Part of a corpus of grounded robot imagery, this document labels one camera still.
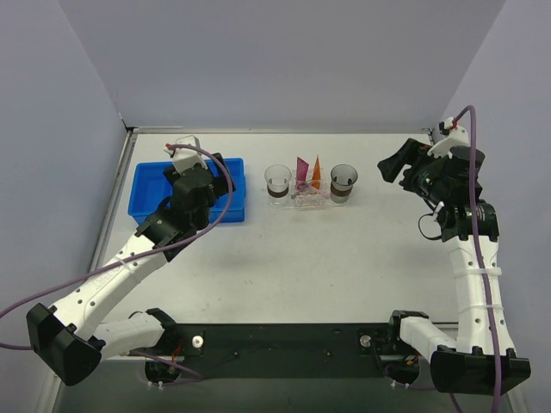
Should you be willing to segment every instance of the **orange triangle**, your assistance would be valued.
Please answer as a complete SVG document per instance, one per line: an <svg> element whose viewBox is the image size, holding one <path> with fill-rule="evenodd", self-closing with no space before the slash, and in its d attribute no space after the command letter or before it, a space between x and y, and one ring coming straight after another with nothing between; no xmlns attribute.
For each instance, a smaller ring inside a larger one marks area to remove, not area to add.
<svg viewBox="0 0 551 413"><path fill-rule="evenodd" d="M316 164L313 167L312 180L313 181L321 180L321 168L319 167L319 156L316 157ZM314 182L312 186L317 190L319 190L319 182Z"/></svg>

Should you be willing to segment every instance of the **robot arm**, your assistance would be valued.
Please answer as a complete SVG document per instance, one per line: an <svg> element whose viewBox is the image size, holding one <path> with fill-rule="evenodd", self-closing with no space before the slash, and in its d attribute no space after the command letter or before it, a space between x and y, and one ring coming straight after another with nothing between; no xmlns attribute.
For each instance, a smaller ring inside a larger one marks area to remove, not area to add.
<svg viewBox="0 0 551 413"><path fill-rule="evenodd" d="M195 137L179 143L199 147ZM37 304L27 314L34 352L66 385L88 377L101 360L135 348L155 347L164 335L174 334L176 323L159 309L101 324L146 276L172 261L186 245L157 254L148 252L179 243L204 229L210 207L234 190L228 188L221 171L218 177L210 172L197 152L179 149L171 155L172 166L164 175L172 186L172 196L159 204L106 264L121 265L89 278L49 307ZM214 156L224 162L220 155Z"/></svg>
<svg viewBox="0 0 551 413"><path fill-rule="evenodd" d="M408 139L396 154L380 161L378 168L385 181L393 182L405 165L411 165L404 171L399 185L434 205L433 212L454 270L458 336L456 340L447 336L422 312L395 311L390 319L390 340L408 344L430 361L432 380L439 391L492 394L494 348L481 277L485 273L492 291L503 367L502 392L505 393L529 377L529 361L517 358L505 323L498 283L501 275L497 266L498 221L494 208L480 200L482 187L478 182L474 213L480 228L482 255L489 268L479 268L476 259L471 227L473 212L468 198L468 137L465 129L450 119L440 125L441 132L448 136L446 139L432 147ZM484 154L477 151L477 175L484 158Z"/></svg>

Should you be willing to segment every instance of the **cup with black band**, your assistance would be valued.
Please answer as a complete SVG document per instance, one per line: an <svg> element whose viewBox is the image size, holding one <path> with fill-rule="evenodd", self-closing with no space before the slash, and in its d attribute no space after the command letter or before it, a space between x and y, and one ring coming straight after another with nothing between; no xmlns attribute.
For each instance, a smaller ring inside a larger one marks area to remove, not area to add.
<svg viewBox="0 0 551 413"><path fill-rule="evenodd" d="M283 204L288 200L291 171L284 165L272 165L264 172L268 195L272 202Z"/></svg>
<svg viewBox="0 0 551 413"><path fill-rule="evenodd" d="M344 204L352 192L352 187L358 180L357 171L350 165L337 165L331 170L331 200L336 204Z"/></svg>

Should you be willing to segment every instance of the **blue tray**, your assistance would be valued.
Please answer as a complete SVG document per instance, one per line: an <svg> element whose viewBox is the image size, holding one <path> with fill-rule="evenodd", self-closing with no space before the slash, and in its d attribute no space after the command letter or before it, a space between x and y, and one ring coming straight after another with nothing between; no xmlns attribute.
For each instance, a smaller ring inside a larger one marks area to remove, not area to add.
<svg viewBox="0 0 551 413"><path fill-rule="evenodd" d="M224 159L230 175L236 186L233 193L232 204L222 222L243 222L245 220L245 166L240 157ZM214 162L208 159L205 161L208 168L218 176ZM138 224L145 221L148 215L155 212L161 200L172 195L172 186L163 175L165 168L172 165L172 162L150 162L136 165L132 193L128 203L128 215L132 216ZM210 209L210 222L217 219L227 202L227 195L222 196Z"/></svg>

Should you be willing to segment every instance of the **white wall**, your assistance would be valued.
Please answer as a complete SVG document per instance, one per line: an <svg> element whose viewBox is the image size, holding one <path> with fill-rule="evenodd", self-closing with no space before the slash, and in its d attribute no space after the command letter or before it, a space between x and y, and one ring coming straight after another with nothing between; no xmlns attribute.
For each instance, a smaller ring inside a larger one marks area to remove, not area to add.
<svg viewBox="0 0 551 413"><path fill-rule="evenodd" d="M0 2L0 56L4 308L86 270L125 130L57 1ZM0 341L28 344L28 308L0 321ZM38 357L0 349L0 371L0 410L34 411Z"/></svg>
<svg viewBox="0 0 551 413"><path fill-rule="evenodd" d="M551 410L550 22L548 0L507 0L444 114L468 103L477 109L480 182L501 231L505 315L518 354L531 360L524 389L534 412Z"/></svg>
<svg viewBox="0 0 551 413"><path fill-rule="evenodd" d="M129 126L435 123L504 0L59 0Z"/></svg>

